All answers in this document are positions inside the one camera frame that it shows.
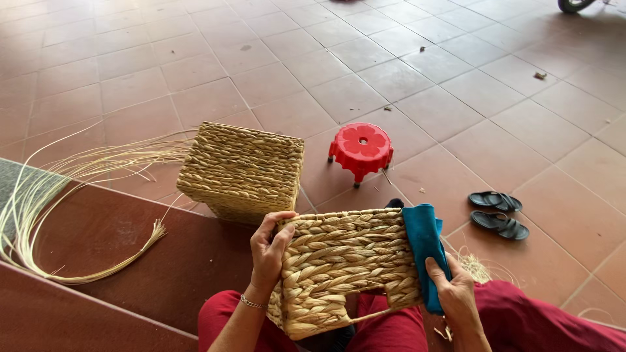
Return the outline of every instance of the person's left hand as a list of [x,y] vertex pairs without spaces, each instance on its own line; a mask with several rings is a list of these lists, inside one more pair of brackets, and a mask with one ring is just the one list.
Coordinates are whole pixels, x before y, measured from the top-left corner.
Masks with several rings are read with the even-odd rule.
[[250,285],[255,290],[258,290],[261,295],[267,295],[268,298],[280,278],[282,254],[291,238],[293,238],[295,228],[293,225],[285,226],[270,244],[269,239],[272,235],[272,230],[276,226],[277,221],[289,219],[297,215],[296,212],[269,213],[263,219],[259,229],[250,238],[252,261],[254,262]]

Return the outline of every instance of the hand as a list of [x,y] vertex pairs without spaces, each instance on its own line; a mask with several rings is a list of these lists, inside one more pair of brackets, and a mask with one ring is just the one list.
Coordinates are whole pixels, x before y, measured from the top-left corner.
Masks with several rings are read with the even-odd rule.
[[293,225],[287,225],[274,237],[270,244],[269,239],[272,235],[272,230],[276,226],[277,221],[289,219],[297,215],[296,212],[269,213],[263,219],[259,229],[250,238],[252,261],[254,263],[250,288],[259,299],[259,301],[255,301],[256,303],[265,304],[269,300],[272,290],[274,290],[274,286],[276,286],[280,278],[282,254],[295,232]]
[[446,253],[446,258],[452,281],[446,279],[445,273],[432,257],[426,258],[426,270],[437,286],[441,307],[446,312],[446,322],[454,332],[454,337],[460,335],[484,338],[483,325],[480,323],[474,299],[474,279],[452,255]]

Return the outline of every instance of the tire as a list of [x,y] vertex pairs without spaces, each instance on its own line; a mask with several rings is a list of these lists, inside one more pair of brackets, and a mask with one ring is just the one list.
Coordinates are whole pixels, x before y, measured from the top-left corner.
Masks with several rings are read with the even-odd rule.
[[581,0],[577,4],[572,4],[572,0],[558,0],[558,8],[564,13],[577,13],[585,7],[591,5],[595,0]]

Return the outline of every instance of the woven storage box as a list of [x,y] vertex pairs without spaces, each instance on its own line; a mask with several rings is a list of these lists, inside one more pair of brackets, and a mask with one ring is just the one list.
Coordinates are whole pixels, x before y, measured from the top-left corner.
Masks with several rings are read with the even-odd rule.
[[[400,208],[300,215],[267,316],[293,340],[422,303]],[[346,296],[384,289],[389,308],[351,319]]]
[[302,139],[205,122],[177,187],[221,219],[259,224],[269,212],[295,209],[303,156]]

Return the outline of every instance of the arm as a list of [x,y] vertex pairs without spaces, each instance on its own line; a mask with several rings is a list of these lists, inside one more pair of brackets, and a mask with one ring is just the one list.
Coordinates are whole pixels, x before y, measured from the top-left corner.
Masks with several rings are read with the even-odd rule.
[[476,308],[474,279],[452,255],[446,253],[446,257],[452,281],[448,282],[443,270],[432,257],[426,258],[426,270],[437,286],[441,307],[446,312],[446,322],[454,333],[454,350],[491,352]]
[[[272,243],[269,239],[278,220],[296,215],[295,212],[267,214],[259,229],[250,238],[254,269],[250,284],[244,292],[248,301],[257,304],[267,304],[270,301],[270,295],[280,277],[282,254],[293,238],[295,229],[288,225],[274,237]],[[253,308],[239,301],[233,315],[208,352],[252,352],[257,345],[264,319],[264,308]]]

